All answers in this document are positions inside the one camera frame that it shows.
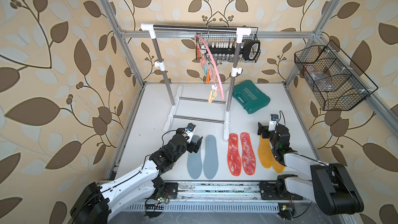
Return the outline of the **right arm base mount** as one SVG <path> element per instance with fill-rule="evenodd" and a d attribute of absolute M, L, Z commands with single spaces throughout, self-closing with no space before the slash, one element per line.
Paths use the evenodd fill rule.
<path fill-rule="evenodd" d="M 275 181 L 259 182 L 262 200 L 303 200 L 303 197 L 290 193 L 285 184 L 288 177 L 297 177 L 293 174 L 279 175 Z"/>

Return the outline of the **pink multi-clip hanger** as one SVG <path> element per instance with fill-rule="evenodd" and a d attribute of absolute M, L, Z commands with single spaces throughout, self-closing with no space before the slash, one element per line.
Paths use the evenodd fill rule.
<path fill-rule="evenodd" d="M 208 46 L 208 43 L 204 40 L 204 38 L 197 34 L 194 37 L 194 41 L 196 44 L 196 53 L 197 58 L 200 60 L 200 64 L 204 71 L 204 75 L 206 77 L 207 72 L 210 72 L 210 83 L 211 91 L 209 93 L 208 102 L 212 103 L 217 95 L 221 96 L 222 100 L 225 100 L 224 89 L 222 85 L 222 80 L 220 78 L 220 74 L 217 68 L 217 63 L 214 59 L 214 56 Z"/>

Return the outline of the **light blue insole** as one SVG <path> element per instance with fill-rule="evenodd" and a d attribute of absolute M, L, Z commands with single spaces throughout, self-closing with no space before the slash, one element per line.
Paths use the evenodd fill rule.
<path fill-rule="evenodd" d="M 192 179 L 198 179 L 202 174 L 202 157 L 201 157 L 201 147 L 198 152 L 192 152 L 188 154 L 187 158 L 187 170 L 189 176 Z"/>
<path fill-rule="evenodd" d="M 208 135 L 205 139 L 205 158 L 203 172 L 207 179 L 213 179 L 219 168 L 217 141 L 215 136 Z"/>

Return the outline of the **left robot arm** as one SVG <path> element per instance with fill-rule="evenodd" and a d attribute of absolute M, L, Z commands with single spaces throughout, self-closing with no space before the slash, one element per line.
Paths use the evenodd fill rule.
<path fill-rule="evenodd" d="M 70 211 L 72 224 L 106 224 L 129 205 L 156 199 L 165 188 L 162 174 L 170 171 L 185 152 L 198 152 L 202 139 L 192 140 L 196 126 L 178 128 L 172 139 L 144 158 L 129 173 L 104 184 L 87 185 Z"/>

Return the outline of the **orange yellow insole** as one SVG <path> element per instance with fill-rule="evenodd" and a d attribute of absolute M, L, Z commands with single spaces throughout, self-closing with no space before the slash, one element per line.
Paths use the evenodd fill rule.
<path fill-rule="evenodd" d="M 272 167 L 273 154 L 271 151 L 271 144 L 269 139 L 260 137 L 259 147 L 258 147 L 258 157 L 261 165 L 269 169 Z"/>
<path fill-rule="evenodd" d="M 275 159 L 272 160 L 272 168 L 274 169 L 275 172 L 277 173 L 282 173 L 285 170 L 285 166 L 281 165 L 278 161 Z"/>

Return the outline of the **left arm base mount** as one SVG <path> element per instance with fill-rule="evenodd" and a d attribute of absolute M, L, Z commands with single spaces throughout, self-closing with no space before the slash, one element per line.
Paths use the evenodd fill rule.
<path fill-rule="evenodd" d="M 171 200 L 177 199 L 178 183 L 165 182 L 160 176 L 153 181 L 154 193 L 145 200 L 145 216 L 158 217 Z"/>

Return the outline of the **red insole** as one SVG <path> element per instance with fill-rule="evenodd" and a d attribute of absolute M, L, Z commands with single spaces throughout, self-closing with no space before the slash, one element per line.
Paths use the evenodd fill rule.
<path fill-rule="evenodd" d="M 242 163 L 244 171 L 247 175 L 252 176 L 256 171 L 256 157 L 249 133 L 241 133 L 240 141 L 242 146 Z"/>
<path fill-rule="evenodd" d="M 242 164 L 238 149 L 238 135 L 235 133 L 229 134 L 227 162 L 231 174 L 240 176 Z"/>

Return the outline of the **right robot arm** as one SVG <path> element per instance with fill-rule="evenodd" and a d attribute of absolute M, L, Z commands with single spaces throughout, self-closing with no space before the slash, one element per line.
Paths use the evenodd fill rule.
<path fill-rule="evenodd" d="M 275 182 L 261 182 L 263 200 L 299 200 L 317 204 L 326 215 L 355 214 L 364 203 L 349 173 L 340 163 L 325 163 L 297 153 L 290 147 L 289 129 L 282 124 L 258 125 L 260 138 L 269 141 L 271 161 L 304 175 L 279 175 Z"/>

